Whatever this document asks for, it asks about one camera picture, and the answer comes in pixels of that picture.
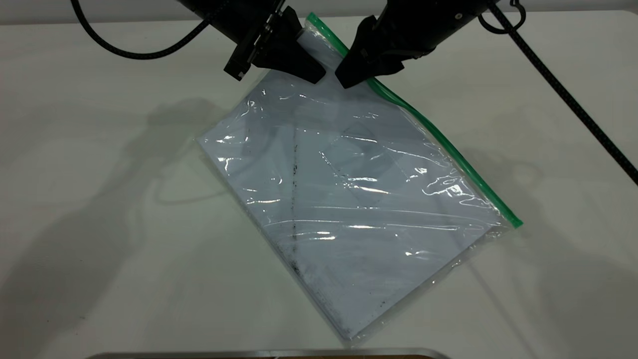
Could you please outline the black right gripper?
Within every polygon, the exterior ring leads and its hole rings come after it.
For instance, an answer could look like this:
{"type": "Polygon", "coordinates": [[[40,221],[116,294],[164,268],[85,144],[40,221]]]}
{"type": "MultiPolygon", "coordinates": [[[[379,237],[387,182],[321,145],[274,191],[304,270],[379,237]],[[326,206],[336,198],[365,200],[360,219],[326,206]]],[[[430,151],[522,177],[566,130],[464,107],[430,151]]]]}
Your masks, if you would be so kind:
{"type": "Polygon", "coordinates": [[[486,0],[389,0],[377,20],[371,15],[357,27],[354,42],[335,71],[344,89],[378,76],[402,71],[406,60],[431,54],[445,39],[488,9],[486,0]],[[374,41],[383,51],[366,48],[374,41]]]}

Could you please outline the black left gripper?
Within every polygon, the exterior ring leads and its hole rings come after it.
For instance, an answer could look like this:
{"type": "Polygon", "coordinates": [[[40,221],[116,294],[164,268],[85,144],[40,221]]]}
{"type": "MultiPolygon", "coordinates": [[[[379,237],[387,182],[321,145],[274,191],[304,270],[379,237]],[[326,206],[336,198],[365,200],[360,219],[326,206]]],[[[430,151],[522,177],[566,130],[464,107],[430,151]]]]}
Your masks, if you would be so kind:
{"type": "Polygon", "coordinates": [[[209,20],[236,47],[225,71],[242,80],[252,65],[294,75],[317,84],[325,68],[298,42],[303,27],[283,0],[181,0],[182,6],[209,20]]]}

